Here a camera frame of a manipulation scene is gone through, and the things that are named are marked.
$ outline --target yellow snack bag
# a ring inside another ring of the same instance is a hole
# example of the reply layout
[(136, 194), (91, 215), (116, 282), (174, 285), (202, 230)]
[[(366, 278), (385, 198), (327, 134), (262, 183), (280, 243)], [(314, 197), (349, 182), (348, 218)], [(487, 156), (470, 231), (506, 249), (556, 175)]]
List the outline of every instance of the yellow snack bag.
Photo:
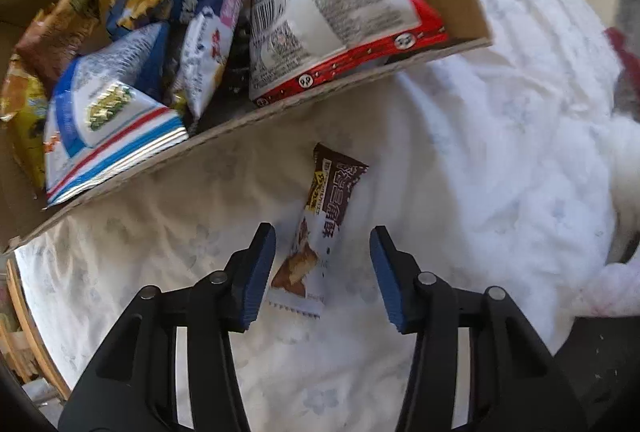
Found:
[(48, 104), (42, 82), (13, 54), (2, 82), (0, 119), (6, 124), (15, 160), (38, 190), (45, 182), (42, 134)]

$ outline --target metal screw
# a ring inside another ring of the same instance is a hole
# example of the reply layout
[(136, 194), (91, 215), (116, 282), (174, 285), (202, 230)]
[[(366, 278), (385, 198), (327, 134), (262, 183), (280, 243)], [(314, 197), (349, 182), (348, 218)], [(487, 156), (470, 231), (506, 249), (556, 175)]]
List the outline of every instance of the metal screw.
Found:
[(425, 286), (433, 286), (438, 281), (438, 277), (430, 271), (423, 271), (418, 275), (418, 282)]
[(507, 293), (501, 287), (493, 286), (489, 288), (489, 296), (494, 300), (504, 300)]
[(158, 293), (156, 286), (145, 286), (140, 290), (140, 298), (142, 300), (151, 300)]
[(214, 271), (209, 275), (209, 282), (212, 284), (224, 284), (226, 282), (226, 273), (224, 271)]

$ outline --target pink label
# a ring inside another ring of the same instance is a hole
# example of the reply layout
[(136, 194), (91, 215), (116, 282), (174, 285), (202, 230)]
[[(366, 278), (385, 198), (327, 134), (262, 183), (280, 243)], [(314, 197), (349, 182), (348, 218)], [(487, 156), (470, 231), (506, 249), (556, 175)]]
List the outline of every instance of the pink label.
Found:
[(225, 0), (220, 8), (220, 21), (229, 29), (232, 29), (238, 20), (240, 12), (240, 0)]

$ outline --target brown and white wrapper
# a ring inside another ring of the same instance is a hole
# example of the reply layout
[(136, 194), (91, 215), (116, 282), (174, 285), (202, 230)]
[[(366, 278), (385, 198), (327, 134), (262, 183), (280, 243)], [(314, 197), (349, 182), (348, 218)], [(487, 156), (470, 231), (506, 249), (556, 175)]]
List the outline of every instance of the brown and white wrapper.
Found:
[(351, 191), (368, 166), (318, 144), (316, 171), (291, 252), (267, 293), (269, 302), (319, 317), (324, 308), (324, 274), (347, 211)]

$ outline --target white blanket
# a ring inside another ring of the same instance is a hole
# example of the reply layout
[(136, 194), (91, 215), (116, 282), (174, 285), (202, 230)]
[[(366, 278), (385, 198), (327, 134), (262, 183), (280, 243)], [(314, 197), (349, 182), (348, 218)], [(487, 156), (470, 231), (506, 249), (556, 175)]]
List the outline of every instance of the white blanket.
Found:
[[(232, 345), (256, 431), (388, 431), (413, 336), (383, 307), (367, 239), (455, 287), (505, 287), (552, 351), (615, 224), (598, 131), (619, 73), (584, 0), (481, 0), (495, 45), (296, 108), (73, 212), (16, 252), (27, 301), (70, 386), (132, 296), (223, 267), (260, 221), (287, 253), (316, 142), (370, 165), (311, 321), (266, 304)], [(184, 349), (178, 360), (184, 365)], [(189, 423), (184, 368), (180, 416)]]

